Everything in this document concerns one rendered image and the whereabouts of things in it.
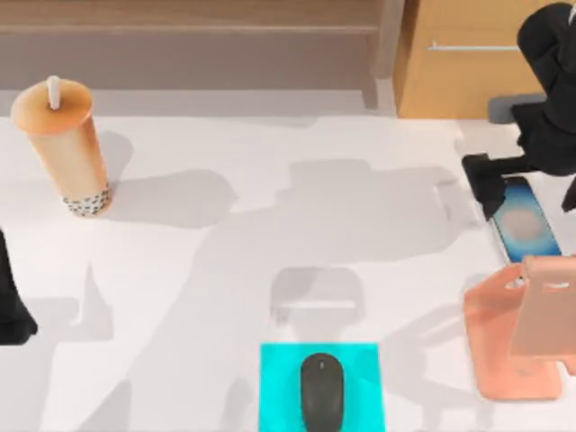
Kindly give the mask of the blue screen smartphone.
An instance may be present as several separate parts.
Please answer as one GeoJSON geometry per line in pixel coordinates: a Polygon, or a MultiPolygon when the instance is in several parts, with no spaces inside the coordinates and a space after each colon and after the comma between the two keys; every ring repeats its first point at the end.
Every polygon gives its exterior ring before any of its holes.
{"type": "Polygon", "coordinates": [[[490,219],[504,260],[517,264],[526,256],[561,256],[563,252],[530,183],[520,175],[504,180],[504,203],[490,219]]]}

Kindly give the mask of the pale grey rounded box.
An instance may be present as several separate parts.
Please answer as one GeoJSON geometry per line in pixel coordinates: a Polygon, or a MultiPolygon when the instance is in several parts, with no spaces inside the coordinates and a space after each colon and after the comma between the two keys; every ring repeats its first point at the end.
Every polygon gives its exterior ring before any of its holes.
{"type": "Polygon", "coordinates": [[[511,124],[516,120],[511,107],[517,104],[539,103],[545,100],[545,94],[514,94],[491,98],[488,103],[488,121],[492,124],[511,124]]]}

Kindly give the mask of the light wooden cupboard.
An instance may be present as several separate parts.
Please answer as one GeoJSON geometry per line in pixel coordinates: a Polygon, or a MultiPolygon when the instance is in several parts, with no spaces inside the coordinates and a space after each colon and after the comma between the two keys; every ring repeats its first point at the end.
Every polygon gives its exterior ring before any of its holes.
{"type": "Polygon", "coordinates": [[[516,45],[524,20],[576,0],[405,0],[392,83],[407,119],[485,119],[491,98],[541,94],[520,51],[429,51],[445,45],[516,45]]]}

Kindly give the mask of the salmon phone stand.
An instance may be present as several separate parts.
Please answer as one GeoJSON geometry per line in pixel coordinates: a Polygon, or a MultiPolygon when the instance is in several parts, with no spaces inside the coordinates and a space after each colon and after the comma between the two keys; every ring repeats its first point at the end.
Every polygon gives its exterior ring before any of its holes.
{"type": "Polygon", "coordinates": [[[475,381],[490,401],[549,401],[576,376],[576,256],[527,256],[463,297],[475,381]]]}

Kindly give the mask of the black computer mouse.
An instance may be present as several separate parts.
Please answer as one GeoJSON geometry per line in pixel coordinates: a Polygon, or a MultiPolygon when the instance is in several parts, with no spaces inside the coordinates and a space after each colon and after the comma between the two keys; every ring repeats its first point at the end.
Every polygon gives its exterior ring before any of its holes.
{"type": "Polygon", "coordinates": [[[300,368],[301,416],[306,432],[340,432],[345,411],[342,364],[329,353],[307,356],[300,368]]]}

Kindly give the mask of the cyan mouse pad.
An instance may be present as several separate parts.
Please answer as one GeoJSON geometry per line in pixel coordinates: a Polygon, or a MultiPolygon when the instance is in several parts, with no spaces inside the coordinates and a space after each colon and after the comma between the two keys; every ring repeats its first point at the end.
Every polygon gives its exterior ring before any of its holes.
{"type": "Polygon", "coordinates": [[[300,370],[312,354],[328,353],[343,366],[341,432],[386,432],[379,347],[374,343],[288,343],[260,346],[258,432],[307,432],[300,370]]]}

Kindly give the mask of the brown wooden open shelf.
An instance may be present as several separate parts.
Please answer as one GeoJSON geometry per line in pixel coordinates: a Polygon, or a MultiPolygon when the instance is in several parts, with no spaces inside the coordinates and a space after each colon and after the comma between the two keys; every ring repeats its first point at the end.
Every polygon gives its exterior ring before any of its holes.
{"type": "Polygon", "coordinates": [[[376,104],[405,0],[0,0],[0,89],[357,91],[376,104]]]}

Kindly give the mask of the orange bubble tea cup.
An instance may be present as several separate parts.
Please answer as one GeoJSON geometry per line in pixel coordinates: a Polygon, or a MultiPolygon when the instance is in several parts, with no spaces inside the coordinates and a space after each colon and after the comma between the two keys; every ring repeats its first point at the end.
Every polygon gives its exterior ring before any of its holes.
{"type": "Polygon", "coordinates": [[[107,208],[112,192],[87,86],[49,76],[15,98],[11,120],[27,135],[71,213],[94,217],[107,208]]]}

